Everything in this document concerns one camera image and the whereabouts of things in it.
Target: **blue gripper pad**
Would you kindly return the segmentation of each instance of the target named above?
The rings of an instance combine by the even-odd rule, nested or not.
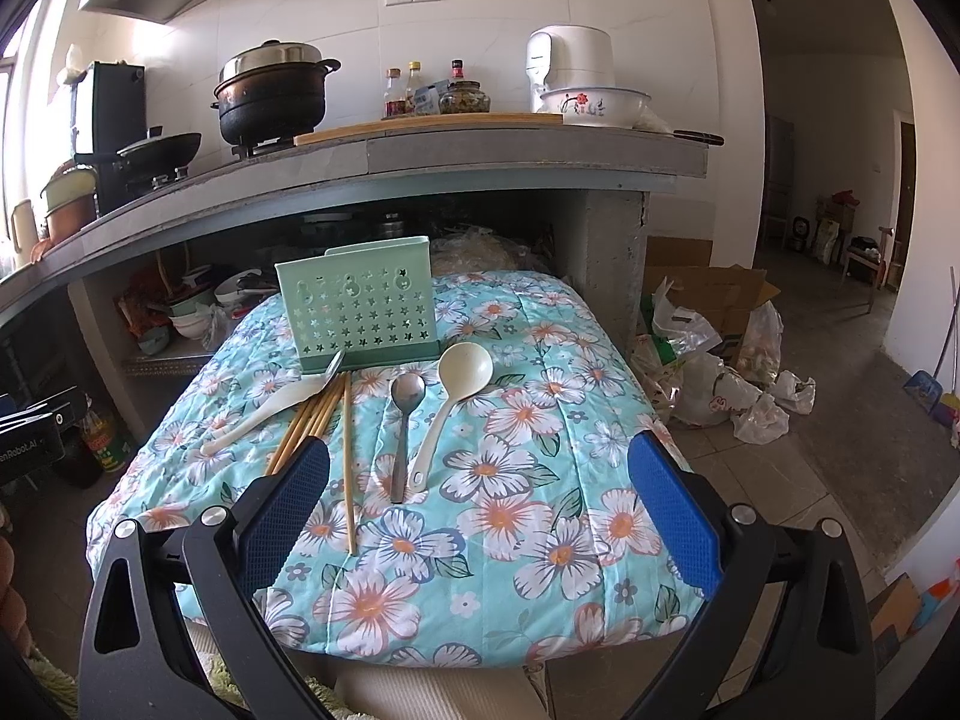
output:
[[[709,600],[723,571],[720,541],[683,486],[673,460],[652,431],[637,433],[627,450],[627,471],[683,581]]]
[[[244,598],[277,580],[329,477],[326,444],[307,439],[286,469],[253,480],[240,496],[233,515],[238,525],[236,582]]]

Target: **ceiling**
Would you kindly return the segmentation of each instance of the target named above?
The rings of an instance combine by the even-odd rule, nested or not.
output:
[[[753,1],[760,48],[770,55],[904,55],[887,0]]]

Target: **white rice spatula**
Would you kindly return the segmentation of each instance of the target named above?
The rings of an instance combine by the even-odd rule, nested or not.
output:
[[[337,370],[343,359],[344,351],[340,349],[340,351],[333,356],[330,365],[326,367],[323,373],[314,376],[304,376],[298,382],[288,384],[284,388],[274,392],[259,409],[244,419],[239,425],[233,428],[233,430],[225,433],[219,437],[219,439],[205,443],[200,449],[200,453],[212,457],[217,454],[217,452],[226,449],[232,443],[246,436],[253,428],[256,428],[257,425],[269,419],[275,413],[289,409],[291,406],[295,406],[298,403],[304,402],[304,400],[309,397],[313,397],[315,394],[318,394],[318,392],[322,392],[323,388],[330,383],[330,380],[337,375]]]

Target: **white ladle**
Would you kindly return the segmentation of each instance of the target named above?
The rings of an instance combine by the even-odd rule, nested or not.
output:
[[[315,394],[318,394],[318,392],[323,391],[323,388],[330,383],[330,379],[337,375],[337,370],[343,359],[344,351],[341,349],[333,355],[330,365],[326,367],[323,373],[318,373],[314,376],[304,376],[298,382],[291,382],[287,386],[278,389],[267,398],[259,409],[244,419],[239,425],[233,428],[233,430],[224,433],[219,439],[207,442],[200,447],[200,454],[213,457],[217,452],[226,449],[232,443],[246,436],[253,428],[256,428],[258,424],[269,419],[275,413],[289,409],[291,406],[302,403],[309,397],[313,397]]]
[[[493,360],[490,353],[477,343],[454,343],[440,357],[438,371],[440,384],[443,384],[446,390],[446,402],[440,406],[426,433],[424,443],[416,452],[413,465],[410,466],[407,487],[411,493],[422,493],[426,490],[426,478],[430,473],[433,454],[437,451],[443,423],[457,403],[477,394],[490,384],[493,378]]]

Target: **silver screw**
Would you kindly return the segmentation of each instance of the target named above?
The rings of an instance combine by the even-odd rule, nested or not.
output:
[[[136,522],[134,522],[133,519],[125,519],[113,529],[113,532],[116,533],[117,538],[126,538],[127,536],[132,536],[134,531],[136,531]]]
[[[824,519],[824,521],[820,523],[820,530],[830,538],[840,538],[840,536],[843,536],[843,526],[835,519]]]
[[[227,510],[222,506],[211,506],[200,515],[200,522],[205,525],[219,525],[227,519]]]
[[[733,521],[741,525],[752,525],[757,522],[757,512],[745,503],[739,503],[731,511]]]

